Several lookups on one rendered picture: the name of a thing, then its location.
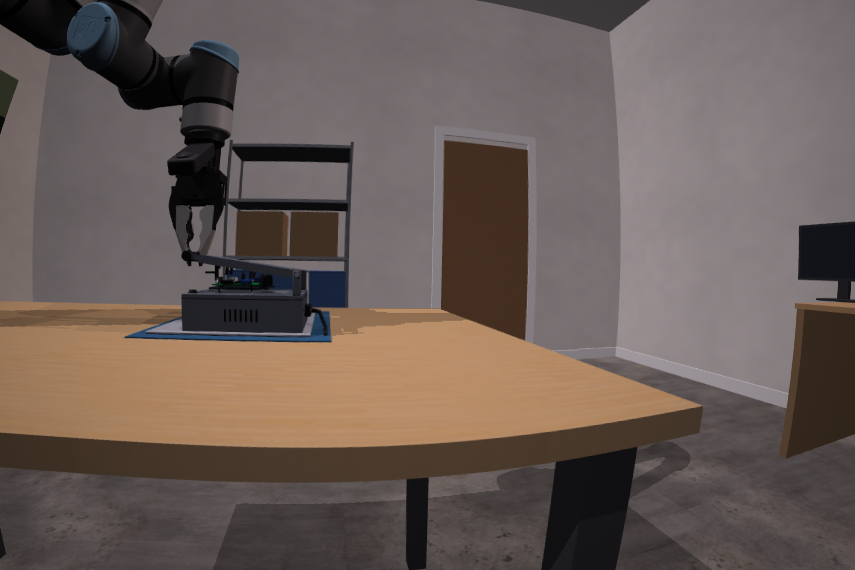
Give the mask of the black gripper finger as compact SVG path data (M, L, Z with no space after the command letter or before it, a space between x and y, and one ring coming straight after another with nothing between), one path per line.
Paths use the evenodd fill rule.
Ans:
M186 206L185 200L177 195L175 186L172 186L171 190L172 191L169 199L169 212L172 224L176 232L176 236L182 253L184 251L191 251L189 247L189 242L194 237L194 227L192 224L192 208L191 205Z
M217 186L215 193L208 199L207 205L200 210L199 218L202 222L202 231L199 235L200 247L198 255L207 255L216 232L217 222L223 212L224 198L222 186Z

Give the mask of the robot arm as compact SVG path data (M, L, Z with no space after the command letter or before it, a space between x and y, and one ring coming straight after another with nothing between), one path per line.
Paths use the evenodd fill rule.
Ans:
M145 41L162 1L0 0L0 25L52 55L72 54L116 85L133 109L183 105L183 136L210 131L226 140L239 56L224 43L200 40L190 54L162 57ZM196 174L214 156L214 143L189 144L167 161L168 173Z

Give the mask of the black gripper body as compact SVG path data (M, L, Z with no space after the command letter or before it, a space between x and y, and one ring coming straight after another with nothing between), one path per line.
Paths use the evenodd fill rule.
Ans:
M226 206L228 177L219 170L221 148L225 145L225 137L210 131L192 131L185 134L184 143L187 146L189 144L214 143L215 156L198 173L190 176L175 176L177 178L175 185L177 195L185 200L186 206L188 206L187 204L191 207L206 206L217 186L222 186L224 206Z

